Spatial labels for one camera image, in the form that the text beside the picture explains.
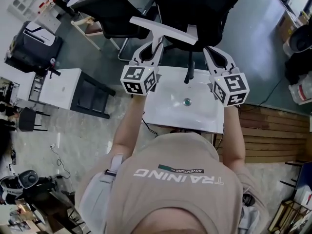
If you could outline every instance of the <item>backpack strap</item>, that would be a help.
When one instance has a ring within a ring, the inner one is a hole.
[[[122,156],[115,155],[110,169],[96,174],[82,196],[78,211],[93,234],[105,233],[110,193]]]

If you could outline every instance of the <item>chair backrest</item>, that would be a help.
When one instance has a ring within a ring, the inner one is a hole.
[[[106,38],[131,38],[138,34],[139,27],[129,21],[141,13],[128,0],[86,0],[72,8],[98,20]]]
[[[198,42],[194,47],[167,38],[176,47],[202,51],[204,46],[216,46],[222,40],[222,21],[238,0],[154,0],[159,6],[162,23],[186,32],[188,25],[197,26]]]

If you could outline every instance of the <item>wooden plank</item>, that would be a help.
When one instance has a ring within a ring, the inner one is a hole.
[[[294,119],[285,119],[281,117],[275,116],[268,116],[268,115],[261,115],[261,114],[254,114],[251,112],[241,112],[240,119],[250,119],[250,120],[257,120],[257,121],[265,121],[270,123],[277,123],[277,124],[284,124],[290,126],[297,126],[297,127],[310,127],[309,122],[294,120]]]
[[[241,112],[243,113],[244,111],[255,113],[255,114],[276,116],[276,117],[281,117],[281,118],[295,119],[295,120],[300,120],[304,122],[310,122],[310,118],[308,116],[302,116],[302,115],[292,114],[292,113],[288,113],[288,112],[284,112],[280,110],[269,109],[265,107],[257,107],[257,106],[247,105],[247,104],[241,105]]]
[[[306,139],[309,134],[282,132],[274,130],[254,129],[242,127],[243,135],[259,136],[259,137],[272,137],[272,138],[304,138]]]
[[[276,157],[246,157],[246,163],[278,163],[286,161],[295,161],[297,156],[276,156]]]
[[[245,148],[248,150],[262,150],[262,151],[304,150],[305,145],[245,143]]]
[[[294,156],[299,155],[302,150],[289,150],[289,151],[259,151],[259,150],[247,150],[246,157],[272,157],[272,156]],[[218,149],[218,154],[222,155],[223,148]]]
[[[289,126],[283,124],[270,123],[265,121],[256,121],[248,119],[240,119],[241,127],[247,128],[258,128],[258,129],[267,129],[267,130],[277,130],[284,132],[294,132],[294,133],[308,133],[309,128]]]
[[[221,135],[216,136],[216,143],[220,141]],[[264,143],[264,144],[305,144],[305,139],[299,138],[267,138],[257,136],[244,136],[245,143]]]

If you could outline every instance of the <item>white box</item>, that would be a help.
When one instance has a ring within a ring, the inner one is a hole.
[[[157,83],[158,67],[129,66],[123,68],[121,83],[128,94],[145,96]]]
[[[224,107],[245,102],[249,86],[244,73],[214,77],[213,94]]]

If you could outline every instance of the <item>sink basin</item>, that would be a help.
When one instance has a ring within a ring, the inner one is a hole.
[[[223,105],[210,91],[210,73],[194,71],[189,84],[184,83],[186,68],[160,66],[161,78],[154,92],[149,92],[143,116],[146,123],[223,132]]]

